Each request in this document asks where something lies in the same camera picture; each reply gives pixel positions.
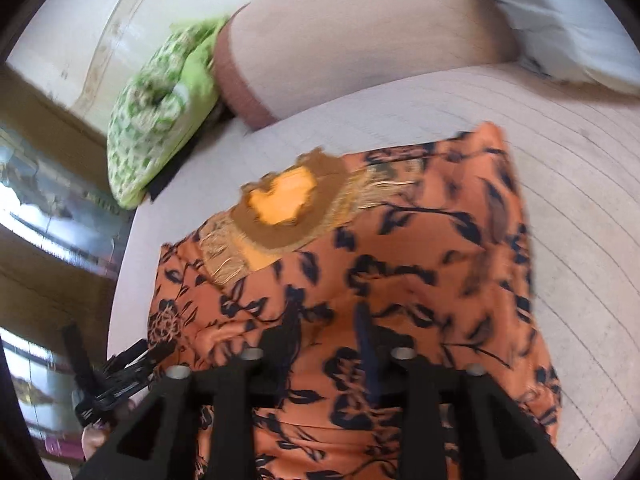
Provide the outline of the person's left hand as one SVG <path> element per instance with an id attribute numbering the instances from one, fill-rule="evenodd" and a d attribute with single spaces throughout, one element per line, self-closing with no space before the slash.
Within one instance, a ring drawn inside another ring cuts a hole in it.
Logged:
<path id="1" fill-rule="evenodd" d="M 117 424 L 127 418 L 136 406 L 136 402 L 130 399 L 126 404 L 116 408 L 112 418 L 100 419 L 82 430 L 81 448 L 85 460 L 90 460 L 96 454 L 96 451 L 105 444 Z"/>

